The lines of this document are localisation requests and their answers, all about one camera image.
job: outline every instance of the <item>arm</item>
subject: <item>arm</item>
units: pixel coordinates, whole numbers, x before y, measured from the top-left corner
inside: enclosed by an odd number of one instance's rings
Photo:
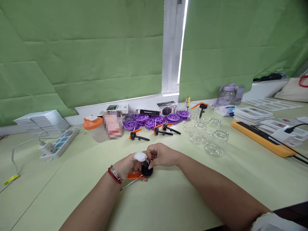
[[[271,212],[237,184],[196,160],[158,143],[146,152],[156,165],[177,165],[198,190],[203,201],[231,230],[249,229],[262,214]]]
[[[130,154],[115,163],[113,167],[119,177],[125,180],[129,173],[140,172],[141,164],[141,162],[134,159],[134,154]],[[106,172],[70,214],[60,231],[105,230],[121,186]]]

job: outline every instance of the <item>bracelet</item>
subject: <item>bracelet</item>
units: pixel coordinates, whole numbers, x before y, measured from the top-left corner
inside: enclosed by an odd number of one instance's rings
[[[112,178],[113,178],[118,184],[122,184],[122,181],[121,181],[120,179],[117,179],[117,178],[114,176],[114,173],[112,172],[111,167],[108,168],[108,173],[112,176]]]
[[[116,173],[115,169],[113,168],[113,165],[110,165],[110,168],[111,168],[111,170],[112,170],[112,172],[113,172],[113,175],[117,178],[117,180],[120,180],[120,177],[119,177],[119,175]]]

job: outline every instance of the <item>empty glass jar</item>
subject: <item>empty glass jar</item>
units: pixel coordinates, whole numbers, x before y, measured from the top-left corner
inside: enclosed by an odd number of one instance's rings
[[[209,120],[209,123],[206,126],[206,131],[205,131],[205,136],[206,137],[211,137],[213,133],[219,129],[221,124],[221,120],[218,118],[211,118]]]
[[[204,150],[212,156],[220,157],[225,152],[228,139],[229,133],[218,129],[213,133],[210,142],[204,145]]]
[[[194,144],[202,144],[205,140],[206,124],[197,122],[189,135],[189,140]]]
[[[183,130],[187,133],[191,133],[195,124],[196,124],[196,118],[197,115],[196,114],[189,114],[187,117],[187,121],[185,123],[183,123]]]

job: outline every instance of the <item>green curtain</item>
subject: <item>green curtain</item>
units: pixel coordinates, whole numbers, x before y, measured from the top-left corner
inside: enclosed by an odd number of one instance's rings
[[[307,0],[189,0],[180,102],[216,98],[229,82],[289,77],[308,59]]]
[[[0,126],[161,92],[163,0],[0,0]]]

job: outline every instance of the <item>sleeve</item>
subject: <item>sleeve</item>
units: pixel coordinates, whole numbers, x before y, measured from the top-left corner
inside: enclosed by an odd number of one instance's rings
[[[274,213],[266,213],[257,218],[251,231],[308,231],[308,229]]]

